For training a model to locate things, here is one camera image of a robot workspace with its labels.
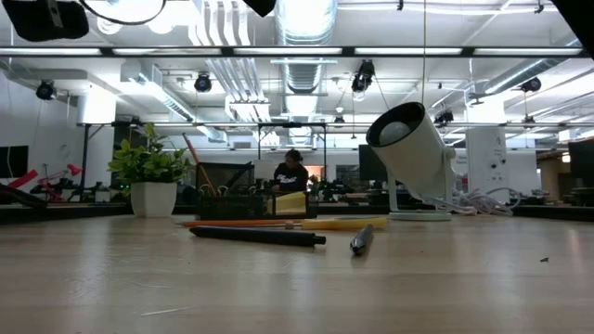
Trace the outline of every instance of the yellow object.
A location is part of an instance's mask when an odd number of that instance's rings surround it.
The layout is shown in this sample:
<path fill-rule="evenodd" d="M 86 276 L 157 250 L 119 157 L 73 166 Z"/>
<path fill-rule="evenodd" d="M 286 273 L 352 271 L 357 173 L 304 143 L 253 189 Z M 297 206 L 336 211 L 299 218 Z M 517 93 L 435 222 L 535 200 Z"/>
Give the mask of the yellow object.
<path fill-rule="evenodd" d="M 388 218 L 353 218 L 353 219 L 312 219 L 301 222 L 301 229 L 303 230 L 319 230 L 319 229 L 357 229 L 363 228 L 366 225 L 373 225 L 373 227 L 385 227 L 388 225 Z"/>
<path fill-rule="evenodd" d="M 268 213 L 275 214 L 272 211 L 272 199 L 266 203 Z M 296 192 L 289 195 L 277 197 L 277 212 L 276 214 L 296 214 L 305 213 L 305 194 L 303 192 Z"/>

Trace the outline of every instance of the white pillar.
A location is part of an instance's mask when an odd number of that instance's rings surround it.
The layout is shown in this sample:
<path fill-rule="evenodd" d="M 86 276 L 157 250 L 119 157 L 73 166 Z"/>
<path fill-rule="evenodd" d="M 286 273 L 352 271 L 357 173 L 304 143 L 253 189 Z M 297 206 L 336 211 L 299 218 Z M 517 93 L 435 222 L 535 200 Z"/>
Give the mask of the white pillar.
<path fill-rule="evenodd" d="M 105 89 L 92 86 L 89 93 L 79 96 L 79 122 L 106 123 L 115 121 L 115 95 Z M 92 134 L 98 127 L 92 127 Z M 102 182 L 104 186 L 111 183 L 111 172 L 108 172 L 108 162 L 113 158 L 114 129 L 105 126 L 89 139 L 86 154 L 86 178 L 84 186 L 94 186 Z"/>
<path fill-rule="evenodd" d="M 486 97 L 484 104 L 468 108 L 468 122 L 503 123 L 506 121 L 503 100 Z M 502 127 L 473 128 L 466 131 L 469 191 L 487 192 L 509 186 L 505 129 Z M 509 191 L 490 195 L 500 202 L 510 200 Z"/>

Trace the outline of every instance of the gray pen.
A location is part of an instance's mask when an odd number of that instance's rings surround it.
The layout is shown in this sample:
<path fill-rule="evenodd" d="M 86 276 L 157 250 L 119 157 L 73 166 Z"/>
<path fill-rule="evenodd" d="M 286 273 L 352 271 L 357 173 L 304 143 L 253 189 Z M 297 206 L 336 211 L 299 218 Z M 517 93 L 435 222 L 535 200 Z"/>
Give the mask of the gray pen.
<path fill-rule="evenodd" d="M 351 241 L 351 251 L 355 256 L 363 255 L 373 239 L 373 225 L 365 226 Z"/>

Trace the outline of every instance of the desk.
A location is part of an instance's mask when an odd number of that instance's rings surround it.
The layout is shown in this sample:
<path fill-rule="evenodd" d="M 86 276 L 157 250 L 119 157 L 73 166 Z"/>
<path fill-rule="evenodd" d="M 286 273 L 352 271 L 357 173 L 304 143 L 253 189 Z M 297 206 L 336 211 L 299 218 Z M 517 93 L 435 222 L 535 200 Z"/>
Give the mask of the desk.
<path fill-rule="evenodd" d="M 180 220 L 0 225 L 2 331 L 594 332 L 594 225 L 395 223 L 354 259 L 352 232 L 307 249 L 197 239 Z"/>

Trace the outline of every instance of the black shirt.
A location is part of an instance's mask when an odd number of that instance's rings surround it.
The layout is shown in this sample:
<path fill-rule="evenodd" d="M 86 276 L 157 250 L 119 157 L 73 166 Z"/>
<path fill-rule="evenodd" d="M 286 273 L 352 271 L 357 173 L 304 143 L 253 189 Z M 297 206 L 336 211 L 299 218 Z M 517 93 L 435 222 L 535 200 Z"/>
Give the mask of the black shirt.
<path fill-rule="evenodd" d="M 280 163 L 275 170 L 275 184 L 280 186 L 280 191 L 305 191 L 309 172 L 300 164 L 289 168 L 286 163 Z"/>

